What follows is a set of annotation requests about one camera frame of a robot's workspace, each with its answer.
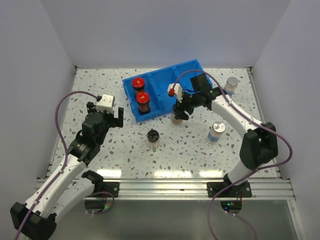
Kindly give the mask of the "silver-lid blue-label bottle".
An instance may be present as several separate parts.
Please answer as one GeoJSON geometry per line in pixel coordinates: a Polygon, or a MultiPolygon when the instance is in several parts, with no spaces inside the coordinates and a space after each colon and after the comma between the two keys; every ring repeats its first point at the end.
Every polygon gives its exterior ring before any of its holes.
{"type": "Polygon", "coordinates": [[[215,121],[211,126],[210,131],[207,135],[207,139],[206,139],[207,143],[209,145],[216,144],[220,140],[225,130],[226,130],[226,126],[222,121],[215,121]]]}
{"type": "Polygon", "coordinates": [[[232,95],[234,94],[235,92],[235,89],[237,88],[238,86],[238,83],[239,83],[239,80],[232,76],[232,77],[229,77],[227,80],[226,80],[226,83],[223,87],[223,90],[230,96],[232,97],[232,95]]]}

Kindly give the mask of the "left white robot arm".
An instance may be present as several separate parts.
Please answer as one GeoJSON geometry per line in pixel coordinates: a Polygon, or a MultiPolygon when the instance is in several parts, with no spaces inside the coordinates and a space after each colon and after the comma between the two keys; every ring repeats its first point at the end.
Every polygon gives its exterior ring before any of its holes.
{"type": "Polygon", "coordinates": [[[48,240],[57,223],[54,206],[72,180],[82,172],[100,152],[110,128],[124,125],[124,109],[118,108],[114,116],[114,103],[98,98],[87,103],[87,116],[82,129],[69,146],[63,143],[64,160],[46,182],[24,203],[16,202],[10,209],[13,225],[18,234],[31,240],[48,240]]]}

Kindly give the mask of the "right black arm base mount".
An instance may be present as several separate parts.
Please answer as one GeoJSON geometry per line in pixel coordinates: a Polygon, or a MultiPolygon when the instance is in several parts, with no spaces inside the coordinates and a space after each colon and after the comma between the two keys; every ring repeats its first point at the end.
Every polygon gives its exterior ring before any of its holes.
{"type": "Polygon", "coordinates": [[[231,214],[238,214],[243,207],[243,199],[251,198],[253,196],[251,185],[246,180],[239,185],[231,185],[228,175],[223,177],[222,181],[213,182],[209,181],[206,184],[207,194],[209,198],[213,198],[217,193],[220,192],[216,197],[223,199],[234,199],[234,200],[221,200],[220,205],[222,209],[231,214]]]}

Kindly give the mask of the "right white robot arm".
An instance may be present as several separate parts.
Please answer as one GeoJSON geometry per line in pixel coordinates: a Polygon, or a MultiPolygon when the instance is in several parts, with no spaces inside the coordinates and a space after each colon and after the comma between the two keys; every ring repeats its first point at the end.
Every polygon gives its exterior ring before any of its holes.
{"type": "Polygon", "coordinates": [[[262,123],[239,109],[226,91],[218,86],[212,87],[205,73],[192,77],[190,81],[191,93],[177,82],[168,86],[168,95],[176,97],[173,118],[187,121],[195,108],[205,107],[222,117],[240,135],[239,162],[224,176],[222,185],[227,196],[235,196],[250,174],[278,156],[276,128],[272,123],[262,123]]]}

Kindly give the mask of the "red-lid sauce jar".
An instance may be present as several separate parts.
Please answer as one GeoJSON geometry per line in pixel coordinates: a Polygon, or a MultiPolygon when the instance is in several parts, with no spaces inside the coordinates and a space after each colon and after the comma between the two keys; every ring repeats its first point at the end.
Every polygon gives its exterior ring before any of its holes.
{"type": "Polygon", "coordinates": [[[139,93],[145,91],[145,80],[142,77],[135,77],[132,80],[132,88],[134,89],[134,94],[137,96],[139,93]]]}
{"type": "Polygon", "coordinates": [[[150,112],[150,96],[147,92],[140,92],[136,96],[136,102],[138,104],[138,111],[141,115],[150,112]]]}

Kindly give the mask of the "black-cap spice grinder bottle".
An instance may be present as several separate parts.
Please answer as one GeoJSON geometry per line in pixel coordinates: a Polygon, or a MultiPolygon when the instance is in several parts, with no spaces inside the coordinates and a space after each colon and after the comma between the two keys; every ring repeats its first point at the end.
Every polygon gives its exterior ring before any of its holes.
{"type": "Polygon", "coordinates": [[[147,145],[151,150],[156,150],[160,147],[160,134],[157,130],[151,129],[146,137],[147,145]]]}

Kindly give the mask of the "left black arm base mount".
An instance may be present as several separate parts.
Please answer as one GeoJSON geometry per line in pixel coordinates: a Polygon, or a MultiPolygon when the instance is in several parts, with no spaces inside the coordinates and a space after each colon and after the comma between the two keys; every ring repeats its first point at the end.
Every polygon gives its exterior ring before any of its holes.
{"type": "Polygon", "coordinates": [[[85,201],[85,209],[91,210],[92,215],[100,215],[109,212],[115,205],[115,198],[119,196],[120,183],[118,181],[105,181],[104,177],[95,171],[85,171],[81,177],[89,180],[94,188],[88,195],[89,198],[101,198],[92,204],[85,201]]]}

